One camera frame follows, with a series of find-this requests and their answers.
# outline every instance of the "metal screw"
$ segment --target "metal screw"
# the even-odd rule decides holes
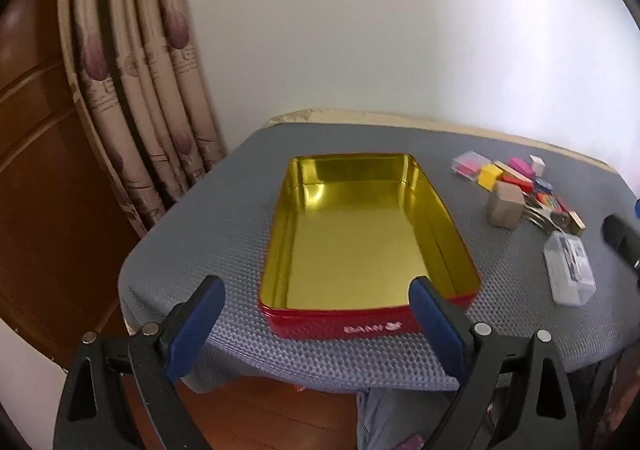
[[[484,322],[478,322],[474,325],[474,331],[480,336],[488,336],[491,334],[491,326]]]
[[[142,326],[142,334],[145,336],[153,336],[158,333],[160,326],[155,322],[148,322]]]
[[[545,344],[551,341],[551,333],[546,329],[540,329],[540,331],[536,333],[536,336],[538,337],[538,340]]]
[[[95,331],[87,331],[82,335],[83,344],[92,344],[98,338],[98,333]]]

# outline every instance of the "gray pants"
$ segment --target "gray pants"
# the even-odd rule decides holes
[[[391,388],[359,392],[358,450],[392,450],[414,434],[427,440],[453,397],[450,392]],[[472,448],[486,448],[490,438],[487,428],[481,427]]]

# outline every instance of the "transparent plastic box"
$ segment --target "transparent plastic box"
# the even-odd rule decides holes
[[[545,244],[545,260],[554,302],[585,305],[596,292],[596,283],[580,237],[553,233]]]
[[[488,164],[491,164],[490,160],[484,156],[480,156],[477,152],[469,151],[454,159],[451,164],[451,169],[456,174],[475,181],[478,179],[478,174],[482,167]]]

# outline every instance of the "gray tablecloth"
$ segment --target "gray tablecloth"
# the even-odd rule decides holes
[[[553,302],[541,230],[530,223],[515,232],[489,226],[484,214],[487,191],[450,169],[451,160],[467,150],[490,159],[536,154],[545,160],[545,178],[588,227],[583,240],[598,290],[586,306]],[[548,329],[567,370],[605,358],[638,337],[636,279],[600,239],[600,225],[610,213],[637,221],[635,196],[620,176],[554,152],[475,136],[288,123],[252,135],[169,211],[122,268],[124,318],[135,328],[161,321],[172,306],[188,299],[206,274],[225,281],[225,309],[186,380],[195,390],[209,390],[239,374],[264,374],[324,390],[457,387],[419,334],[294,341],[275,337],[265,324],[257,293],[287,161],[340,152],[407,152],[417,159],[481,274],[482,290],[468,310],[473,320],[526,337]]]

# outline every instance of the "beige curtain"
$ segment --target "beige curtain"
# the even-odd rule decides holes
[[[142,236],[224,156],[185,0],[58,0],[58,23],[85,133]]]

